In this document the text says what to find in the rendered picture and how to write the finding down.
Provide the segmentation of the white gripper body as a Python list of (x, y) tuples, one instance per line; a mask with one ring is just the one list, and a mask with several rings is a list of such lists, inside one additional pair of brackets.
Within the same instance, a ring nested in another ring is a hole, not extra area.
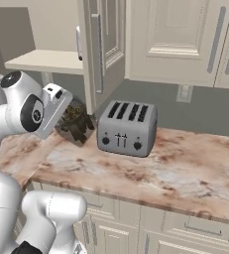
[(47, 139), (71, 101), (71, 93), (62, 93), (60, 97), (54, 95), (45, 107), (42, 124), (35, 134), (41, 139)]

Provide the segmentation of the cream open cabinet door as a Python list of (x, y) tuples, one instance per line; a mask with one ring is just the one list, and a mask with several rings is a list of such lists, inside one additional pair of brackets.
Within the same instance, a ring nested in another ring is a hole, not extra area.
[[(77, 0), (87, 113), (92, 115), (125, 77), (126, 0)], [(91, 15), (101, 16), (103, 93), (96, 92), (95, 43)]]

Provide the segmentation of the cream base cabinet door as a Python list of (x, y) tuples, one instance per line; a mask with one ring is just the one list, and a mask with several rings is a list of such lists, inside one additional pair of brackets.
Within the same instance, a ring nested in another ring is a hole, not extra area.
[(147, 234), (150, 236), (149, 254), (229, 254), (228, 250), (222, 248), (201, 245), (148, 230), (140, 232), (138, 254), (145, 254)]
[(127, 225), (100, 216), (91, 216), (96, 224), (97, 246), (94, 254), (137, 254), (139, 224)]
[(76, 235), (78, 241), (80, 242), (80, 246), (82, 248), (80, 253), (81, 254), (89, 254), (88, 250), (90, 248), (90, 239), (89, 239), (89, 244), (87, 244), (85, 242), (84, 232), (83, 232), (83, 226), (82, 226), (82, 222), (84, 220), (87, 221), (87, 228), (88, 228), (88, 216), (87, 215), (85, 215), (80, 221), (76, 222), (73, 225), (73, 228), (74, 228), (75, 235)]

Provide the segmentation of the silver four-slot toaster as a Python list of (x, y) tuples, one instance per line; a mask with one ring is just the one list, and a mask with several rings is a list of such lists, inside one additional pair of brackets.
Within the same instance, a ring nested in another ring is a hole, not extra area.
[(112, 100), (97, 122), (100, 150), (148, 157), (156, 140), (158, 108), (155, 104)]

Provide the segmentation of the cream drawer front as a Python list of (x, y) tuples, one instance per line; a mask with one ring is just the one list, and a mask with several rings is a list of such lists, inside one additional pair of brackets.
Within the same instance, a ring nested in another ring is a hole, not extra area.
[(209, 242), (229, 248), (229, 223), (208, 220), (187, 214), (142, 206), (142, 226), (152, 232), (160, 232), (184, 239)]
[(36, 191), (67, 191), (82, 195), (87, 201), (87, 212), (92, 215), (101, 216), (127, 225), (138, 225), (140, 222), (140, 207), (119, 197), (70, 190), (36, 181), (32, 181), (32, 185)]

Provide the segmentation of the cream open wall cabinet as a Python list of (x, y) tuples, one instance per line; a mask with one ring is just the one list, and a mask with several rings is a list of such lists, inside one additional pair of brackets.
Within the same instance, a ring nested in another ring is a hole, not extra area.
[(0, 0), (0, 51), (11, 69), (83, 73), (77, 0)]

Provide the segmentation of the white wall socket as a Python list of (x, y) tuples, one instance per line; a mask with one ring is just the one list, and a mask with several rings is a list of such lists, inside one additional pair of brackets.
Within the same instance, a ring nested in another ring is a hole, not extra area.
[(189, 103), (191, 101), (192, 92), (193, 92), (192, 85), (187, 84), (180, 85), (177, 90), (176, 101)]

